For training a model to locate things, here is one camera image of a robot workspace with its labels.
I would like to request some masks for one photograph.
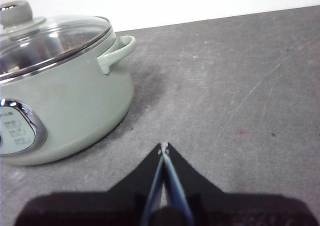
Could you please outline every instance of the concrete surface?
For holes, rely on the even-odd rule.
[[[126,34],[127,116],[71,157],[2,164],[1,225],[41,194],[108,190],[163,141],[226,192],[295,197],[320,219],[320,6]]]

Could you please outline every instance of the white wall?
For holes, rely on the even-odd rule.
[[[1,0],[2,3],[13,0]],[[34,16],[104,16],[116,31],[320,5],[320,0],[27,0]]]

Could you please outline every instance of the red speck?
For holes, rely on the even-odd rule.
[[[237,131],[237,134],[238,134],[238,135],[246,135],[246,134],[247,134],[247,131],[245,131],[245,130],[243,130],[243,129],[239,129],[239,130]]]

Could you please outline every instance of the electric hot pot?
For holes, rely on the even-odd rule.
[[[37,165],[72,155],[126,115],[133,83],[122,59],[133,36],[107,18],[35,17],[26,1],[1,5],[1,160]]]

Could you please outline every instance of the lid knob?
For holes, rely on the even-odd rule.
[[[18,0],[1,4],[1,25],[3,28],[18,26],[33,19],[31,7],[27,1]]]

